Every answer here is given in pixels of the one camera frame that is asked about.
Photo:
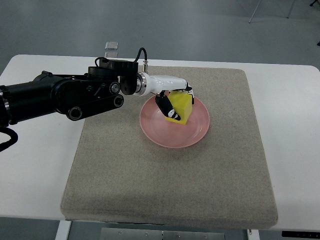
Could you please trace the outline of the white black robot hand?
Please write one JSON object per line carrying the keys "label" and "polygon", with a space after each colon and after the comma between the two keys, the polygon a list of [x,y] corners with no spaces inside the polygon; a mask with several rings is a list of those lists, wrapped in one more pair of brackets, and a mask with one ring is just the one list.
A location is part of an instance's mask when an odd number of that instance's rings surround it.
{"label": "white black robot hand", "polygon": [[181,115],[177,113],[169,97],[165,95],[166,91],[189,94],[191,95],[191,104],[194,104],[193,88],[185,79],[168,75],[149,75],[145,71],[138,72],[134,95],[142,97],[149,93],[154,94],[155,102],[162,114],[180,123],[182,121]]}

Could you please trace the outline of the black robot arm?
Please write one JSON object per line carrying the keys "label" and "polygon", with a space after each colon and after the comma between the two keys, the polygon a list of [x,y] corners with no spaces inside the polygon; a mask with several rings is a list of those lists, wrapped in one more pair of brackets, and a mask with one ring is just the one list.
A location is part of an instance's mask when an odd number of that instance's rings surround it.
{"label": "black robot arm", "polygon": [[120,108],[124,95],[136,92],[141,54],[147,63],[147,51],[142,47],[134,61],[98,57],[83,75],[43,71],[33,81],[2,85],[0,131],[10,139],[0,144],[1,151],[18,141],[18,134],[9,128],[18,122],[55,112],[78,121]]}

